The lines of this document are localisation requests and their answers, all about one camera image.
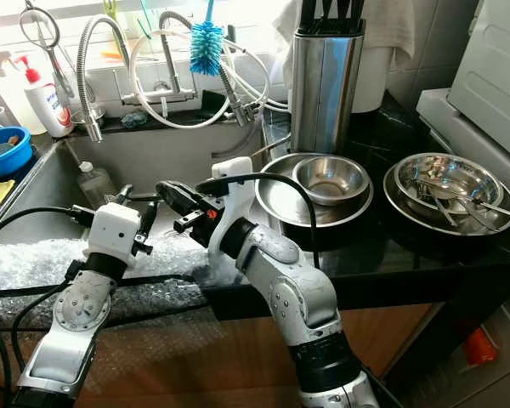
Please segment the red pump top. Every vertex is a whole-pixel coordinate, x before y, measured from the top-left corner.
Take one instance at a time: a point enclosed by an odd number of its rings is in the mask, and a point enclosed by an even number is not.
[[[26,79],[28,79],[28,82],[34,83],[34,82],[37,82],[40,80],[40,78],[42,76],[40,75],[40,73],[38,71],[36,71],[34,68],[31,68],[28,65],[28,57],[26,55],[20,56],[18,59],[15,60],[15,63],[17,63],[19,61],[22,61],[23,64],[25,64],[25,67],[26,67],[25,76],[26,76]]]

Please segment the wooden cabinet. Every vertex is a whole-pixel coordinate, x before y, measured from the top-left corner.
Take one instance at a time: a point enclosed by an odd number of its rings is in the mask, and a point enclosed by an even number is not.
[[[430,307],[343,311],[352,349],[382,375]],[[272,319],[221,325],[222,339],[194,353],[134,368],[108,383],[101,394],[84,389],[76,407],[298,408],[294,366]]]

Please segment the stainless steel bowl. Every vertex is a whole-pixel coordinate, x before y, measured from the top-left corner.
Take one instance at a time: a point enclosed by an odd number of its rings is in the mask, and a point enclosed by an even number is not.
[[[292,179],[292,169],[301,160],[309,157],[324,156],[317,153],[293,153],[282,156],[269,164],[263,173],[282,174]],[[263,209],[285,223],[308,228],[309,213],[306,203],[290,185],[273,180],[257,180],[255,194]],[[374,187],[369,179],[368,188],[352,200],[334,207],[314,204],[315,220],[318,228],[345,224],[359,217],[371,204]]]
[[[337,206],[361,194],[368,186],[366,170],[341,156],[317,156],[301,160],[292,177],[304,187],[313,202]]]
[[[99,124],[99,126],[104,125],[104,114],[105,109],[101,108],[100,106],[93,106],[91,108],[91,112],[93,113],[94,119],[96,119],[96,122]],[[76,125],[84,125],[85,124],[85,117],[83,116],[82,110],[76,110],[72,116],[71,116],[71,122]]]
[[[510,216],[502,214],[497,211],[487,211],[480,215],[495,225],[497,231],[491,231],[484,226],[480,225],[472,217],[461,218],[457,220],[457,227],[452,227],[444,218],[442,214],[439,218],[426,219],[419,213],[415,212],[408,204],[409,198],[400,190],[394,181],[394,170],[396,166],[391,167],[385,177],[383,178],[383,191],[388,198],[391,205],[402,215],[420,224],[423,227],[429,228],[448,235],[463,235],[463,236],[484,236],[492,235],[502,232],[510,227]],[[502,200],[500,207],[510,211],[510,190],[504,185],[500,184],[502,188]]]
[[[431,195],[440,199],[456,221],[470,218],[470,215],[460,202],[455,200],[455,195],[440,189],[430,189],[418,183],[417,179],[495,206],[501,204],[504,196],[499,180],[483,167],[462,157],[442,153],[422,153],[406,157],[394,167],[393,177],[397,187],[405,195],[408,207],[429,219],[442,217]],[[487,211],[480,206],[476,209],[481,213]]]

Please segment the white cloth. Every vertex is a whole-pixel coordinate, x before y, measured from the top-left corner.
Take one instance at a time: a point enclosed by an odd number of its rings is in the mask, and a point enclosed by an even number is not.
[[[330,17],[336,16],[336,3]],[[272,23],[286,42],[283,78],[292,88],[292,41],[300,21],[302,0],[290,0]],[[394,48],[398,68],[414,56],[415,19],[411,0],[365,0],[362,18],[366,20],[363,48]]]

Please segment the soap dispenser bottle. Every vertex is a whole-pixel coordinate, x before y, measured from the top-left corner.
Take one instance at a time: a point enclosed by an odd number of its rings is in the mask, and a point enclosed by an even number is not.
[[[54,82],[42,78],[38,71],[31,68],[26,55],[19,57],[15,62],[19,61],[25,64],[25,75],[29,82],[25,87],[25,95],[38,119],[52,137],[66,136],[72,131],[74,125],[71,122],[70,109],[59,102]]]

